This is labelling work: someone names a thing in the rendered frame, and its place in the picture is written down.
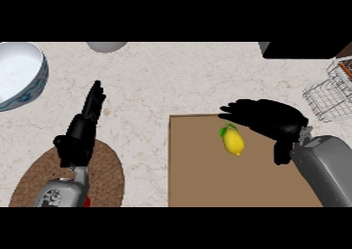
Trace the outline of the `pale grey round object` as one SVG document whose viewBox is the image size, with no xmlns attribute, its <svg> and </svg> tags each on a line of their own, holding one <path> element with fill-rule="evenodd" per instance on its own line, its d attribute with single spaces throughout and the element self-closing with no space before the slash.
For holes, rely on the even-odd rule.
<svg viewBox="0 0 352 249">
<path fill-rule="evenodd" d="M 125 46 L 125 42 L 88 42 L 87 46 L 99 53 L 110 53 Z"/>
</svg>

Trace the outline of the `brown round woven placemat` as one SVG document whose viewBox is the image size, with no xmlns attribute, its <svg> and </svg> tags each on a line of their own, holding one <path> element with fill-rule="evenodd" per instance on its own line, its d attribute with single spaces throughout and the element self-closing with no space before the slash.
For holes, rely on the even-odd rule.
<svg viewBox="0 0 352 249">
<path fill-rule="evenodd" d="M 125 176 L 121 160 L 109 145 L 94 140 L 88 163 L 88 199 L 91 207 L 119 207 L 125 193 Z M 29 166 L 10 198 L 10 207 L 31 207 L 45 182 L 73 178 L 75 174 L 60 167 L 57 149 L 51 148 Z"/>
</svg>

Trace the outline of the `brown flat tray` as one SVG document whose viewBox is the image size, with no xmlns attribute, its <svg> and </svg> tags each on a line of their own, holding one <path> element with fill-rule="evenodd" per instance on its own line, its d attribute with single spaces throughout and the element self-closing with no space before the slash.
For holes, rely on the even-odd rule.
<svg viewBox="0 0 352 249">
<path fill-rule="evenodd" d="M 240 126 L 236 156 L 218 136 L 224 125 L 214 115 L 170 116 L 168 204 L 319 207 L 295 165 L 274 164 L 274 141 Z"/>
</svg>

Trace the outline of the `white bowl with blue pattern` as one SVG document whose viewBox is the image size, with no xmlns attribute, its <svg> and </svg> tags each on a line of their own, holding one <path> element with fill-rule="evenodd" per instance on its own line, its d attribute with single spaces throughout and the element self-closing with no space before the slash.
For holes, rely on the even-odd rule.
<svg viewBox="0 0 352 249">
<path fill-rule="evenodd" d="M 48 64 L 42 50 L 31 42 L 0 43 L 0 112 L 32 102 L 42 93 Z"/>
</svg>

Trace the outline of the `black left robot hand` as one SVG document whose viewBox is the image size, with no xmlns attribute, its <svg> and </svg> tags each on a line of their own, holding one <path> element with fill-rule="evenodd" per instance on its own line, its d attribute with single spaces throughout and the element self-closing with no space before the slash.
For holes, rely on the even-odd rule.
<svg viewBox="0 0 352 249">
<path fill-rule="evenodd" d="M 94 81 L 81 112 L 73 116 L 66 134 L 57 135 L 53 140 L 62 167 L 88 165 L 104 98 L 100 82 Z"/>
</svg>

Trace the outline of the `yellow lemon with green leaves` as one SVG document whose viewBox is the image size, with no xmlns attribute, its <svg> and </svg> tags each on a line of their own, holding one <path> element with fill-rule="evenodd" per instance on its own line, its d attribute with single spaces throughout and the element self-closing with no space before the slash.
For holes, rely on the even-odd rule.
<svg viewBox="0 0 352 249">
<path fill-rule="evenodd" d="M 236 126 L 233 124 L 226 124 L 220 128 L 218 135 L 223 138 L 226 151 L 239 156 L 243 151 L 245 144 Z"/>
</svg>

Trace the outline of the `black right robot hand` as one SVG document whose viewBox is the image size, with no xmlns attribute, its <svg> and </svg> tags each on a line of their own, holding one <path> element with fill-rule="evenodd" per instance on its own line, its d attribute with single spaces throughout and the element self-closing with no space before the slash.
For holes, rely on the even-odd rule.
<svg viewBox="0 0 352 249">
<path fill-rule="evenodd" d="M 269 99 L 237 99 L 227 106 L 221 106 L 220 110 L 220 119 L 246 126 L 274 140 L 274 164 L 288 164 L 292 144 L 298 142 L 300 130 L 308 124 L 301 112 Z"/>
</svg>

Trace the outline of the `black appliance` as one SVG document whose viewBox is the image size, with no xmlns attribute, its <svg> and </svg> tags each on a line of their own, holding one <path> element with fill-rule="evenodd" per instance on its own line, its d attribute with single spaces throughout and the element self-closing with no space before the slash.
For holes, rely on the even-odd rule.
<svg viewBox="0 0 352 249">
<path fill-rule="evenodd" d="M 260 42 L 264 59 L 331 59 L 347 42 Z"/>
</svg>

